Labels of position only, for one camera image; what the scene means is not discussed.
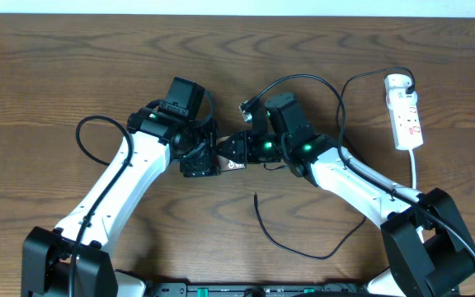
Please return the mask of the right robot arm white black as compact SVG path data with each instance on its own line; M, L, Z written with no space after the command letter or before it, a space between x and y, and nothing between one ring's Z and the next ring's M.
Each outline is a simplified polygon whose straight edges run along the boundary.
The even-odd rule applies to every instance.
M315 132L292 93L240 108L253 127L219 141L220 156L240 164L283 161L296 177L336 194L380 229L388 269L359 294L456 295L475 274L475 244L445 191L422 193L363 164Z

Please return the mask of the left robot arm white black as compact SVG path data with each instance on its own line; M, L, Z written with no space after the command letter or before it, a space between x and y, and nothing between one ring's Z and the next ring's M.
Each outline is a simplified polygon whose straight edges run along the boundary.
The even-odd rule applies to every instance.
M120 127L122 143L96 184L52 230L22 246L23 296L143 296L148 283L114 269L120 234L151 184L178 161L187 177L215 175L217 123L186 109L146 106Z

